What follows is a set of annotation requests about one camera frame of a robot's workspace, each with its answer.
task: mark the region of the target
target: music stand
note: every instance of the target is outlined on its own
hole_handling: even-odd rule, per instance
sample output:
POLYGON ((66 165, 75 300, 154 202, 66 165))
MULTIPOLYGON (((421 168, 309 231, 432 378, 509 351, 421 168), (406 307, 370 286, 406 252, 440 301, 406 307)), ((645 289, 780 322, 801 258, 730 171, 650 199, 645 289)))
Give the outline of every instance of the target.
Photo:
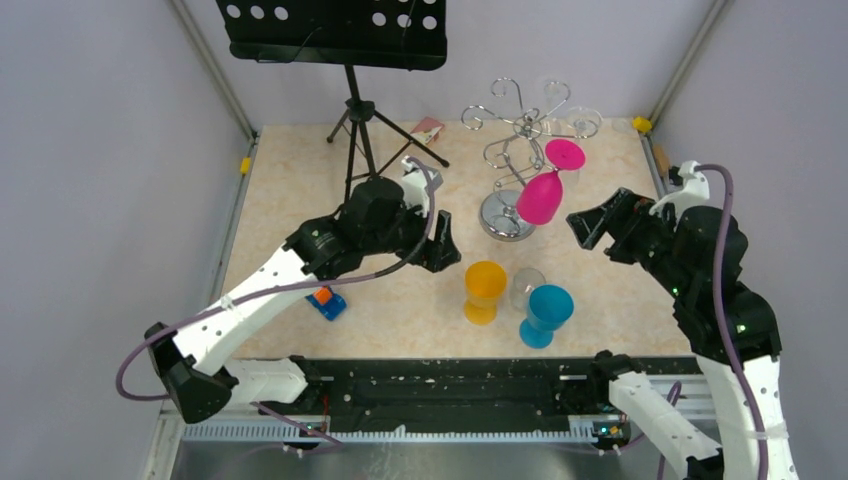
POLYGON ((446 0, 216 0, 230 53, 260 63, 329 63, 344 65, 350 99, 333 131, 351 122, 345 200, 350 198, 356 136, 362 139, 368 176, 374 164, 366 123, 377 117, 442 166, 450 163, 362 100, 354 65, 435 70, 447 60, 446 0))

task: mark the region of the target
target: marble-patterned tabletop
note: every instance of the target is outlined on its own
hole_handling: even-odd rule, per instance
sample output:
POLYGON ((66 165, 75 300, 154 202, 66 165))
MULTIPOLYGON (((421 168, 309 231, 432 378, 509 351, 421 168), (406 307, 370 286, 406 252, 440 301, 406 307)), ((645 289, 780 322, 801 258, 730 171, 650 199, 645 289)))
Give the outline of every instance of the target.
MULTIPOLYGON (((576 186, 566 191, 554 221, 525 240, 503 243, 483 231, 478 210, 494 180, 503 175, 486 165, 482 148, 509 131, 494 124, 470 131, 459 122, 447 122, 431 144, 451 162, 450 168, 441 169, 444 185, 436 193, 436 204, 453 215, 461 263, 438 274, 407 266, 388 277, 340 287, 337 291, 348 308, 333 322, 305 300, 298 302, 250 338, 236 357, 574 357, 603 349, 646 356, 690 354, 671 316, 668 294, 640 267, 610 262, 603 254, 612 243, 608 237, 593 251, 580 249, 565 222, 567 212, 596 206, 620 186, 655 196, 638 136, 616 131, 611 124, 605 121, 598 135, 581 141, 586 165, 576 186), (465 269, 480 260, 501 264, 510 276, 522 267, 535 267, 549 283, 571 293, 575 313, 549 347, 534 350, 521 342, 518 326, 524 315, 508 305, 506 296, 493 323, 477 326, 465 319, 465 269)), ((401 126, 411 129, 414 123, 401 126)), ((331 129, 332 125, 263 129, 224 291, 253 273, 304 220, 327 215, 341 202, 348 137, 342 131, 328 144, 331 129)), ((379 122, 370 123, 369 132, 378 167, 404 144, 379 122)), ((417 148, 407 153, 438 166, 417 148)), ((357 157, 355 173, 362 173, 365 161, 357 157)), ((400 162, 395 162, 385 175, 399 178, 401 172, 400 162)), ((369 257, 357 273, 396 260, 393 255, 369 257)))

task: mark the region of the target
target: white wall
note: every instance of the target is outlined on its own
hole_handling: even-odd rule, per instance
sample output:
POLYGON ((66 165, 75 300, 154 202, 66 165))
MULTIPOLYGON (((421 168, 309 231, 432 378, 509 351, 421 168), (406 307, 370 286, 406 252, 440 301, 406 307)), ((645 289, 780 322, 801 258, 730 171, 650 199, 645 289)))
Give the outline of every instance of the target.
POLYGON ((115 371, 201 306, 246 151, 166 2, 0 2, 0 478, 138 477, 115 371))
POLYGON ((736 2, 656 134, 673 161, 734 175, 742 280, 778 316, 801 478, 845 478, 846 23, 845 2, 736 2))
MULTIPOLYGON (((502 76, 519 80, 528 96, 541 91, 544 79, 559 78, 572 87, 572 105, 591 106, 606 116, 647 116, 711 4, 445 1, 448 61, 441 69, 357 69, 363 98, 376 101, 395 120, 458 119, 469 104, 488 102, 489 85, 502 76)), ((349 96, 341 66, 238 60, 229 53, 214 2, 187 3, 254 128, 338 120, 349 96)), ((273 15, 266 20, 276 21, 273 15)))

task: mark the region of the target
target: orange block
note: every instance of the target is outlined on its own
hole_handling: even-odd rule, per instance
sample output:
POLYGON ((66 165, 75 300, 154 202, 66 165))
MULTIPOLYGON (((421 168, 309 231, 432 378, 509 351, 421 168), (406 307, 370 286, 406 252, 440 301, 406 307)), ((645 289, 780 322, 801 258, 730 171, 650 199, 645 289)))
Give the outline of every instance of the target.
POLYGON ((320 290, 313 293, 312 296, 315 297, 315 300, 318 301, 319 305, 324 306, 331 298, 333 298, 333 292, 331 292, 327 287, 322 287, 320 290))

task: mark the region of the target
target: yellow goblet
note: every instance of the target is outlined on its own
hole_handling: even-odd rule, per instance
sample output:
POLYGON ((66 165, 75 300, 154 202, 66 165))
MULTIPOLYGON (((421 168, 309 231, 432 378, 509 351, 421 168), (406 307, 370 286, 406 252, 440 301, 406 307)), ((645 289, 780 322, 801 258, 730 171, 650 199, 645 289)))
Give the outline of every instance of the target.
POLYGON ((495 262, 477 262, 465 271, 465 318, 488 325, 498 314, 498 299, 506 290, 506 272, 495 262))

